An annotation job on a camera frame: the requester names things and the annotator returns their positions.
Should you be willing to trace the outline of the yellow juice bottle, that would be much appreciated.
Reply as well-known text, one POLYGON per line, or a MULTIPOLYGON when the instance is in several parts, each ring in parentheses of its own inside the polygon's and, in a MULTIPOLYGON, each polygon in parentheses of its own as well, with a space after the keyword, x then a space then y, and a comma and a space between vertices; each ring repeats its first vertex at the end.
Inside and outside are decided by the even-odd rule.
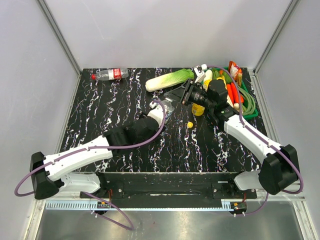
POLYGON ((192 104, 191 112, 194 116, 202 116, 204 114, 205 107, 198 105, 196 103, 192 104))

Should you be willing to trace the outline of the clear blue-cap water bottle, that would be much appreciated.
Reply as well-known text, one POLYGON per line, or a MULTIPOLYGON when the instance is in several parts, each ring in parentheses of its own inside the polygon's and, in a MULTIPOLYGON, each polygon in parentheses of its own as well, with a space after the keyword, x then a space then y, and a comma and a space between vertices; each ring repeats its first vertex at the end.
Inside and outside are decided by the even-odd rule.
POLYGON ((173 100, 170 99, 170 98, 167 98, 167 97, 164 100, 161 101, 161 103, 165 107, 165 112, 166 112, 165 122, 167 122, 169 120, 171 114, 175 110, 175 108, 172 105, 172 102, 173 102, 173 100))

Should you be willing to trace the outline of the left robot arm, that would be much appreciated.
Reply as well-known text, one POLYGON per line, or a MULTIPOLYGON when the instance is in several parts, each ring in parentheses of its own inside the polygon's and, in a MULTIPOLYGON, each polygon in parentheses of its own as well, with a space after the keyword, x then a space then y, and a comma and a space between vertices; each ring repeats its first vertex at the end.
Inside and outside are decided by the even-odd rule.
POLYGON ((161 133, 165 118, 163 111, 151 111, 132 123, 112 128, 67 151, 51 155, 44 155, 41 151, 33 153, 30 173, 35 199, 48 199, 59 192, 89 192, 98 198, 106 196, 109 186, 100 180, 98 174, 78 176, 73 171, 148 145, 161 133))

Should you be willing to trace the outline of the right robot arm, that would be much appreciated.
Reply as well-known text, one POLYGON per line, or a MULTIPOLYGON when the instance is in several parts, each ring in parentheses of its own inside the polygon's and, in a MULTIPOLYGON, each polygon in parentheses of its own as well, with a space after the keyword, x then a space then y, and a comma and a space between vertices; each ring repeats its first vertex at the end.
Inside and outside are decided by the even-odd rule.
POLYGON ((241 172, 228 184, 227 192, 231 197, 239 198, 249 189, 265 190, 271 195, 287 193, 287 187, 301 176, 296 149, 290 144, 282 146, 271 140, 245 121, 228 104, 223 80, 210 81, 207 89, 188 80, 164 96, 185 106, 204 107, 214 125, 236 138, 260 161, 259 170, 241 172))

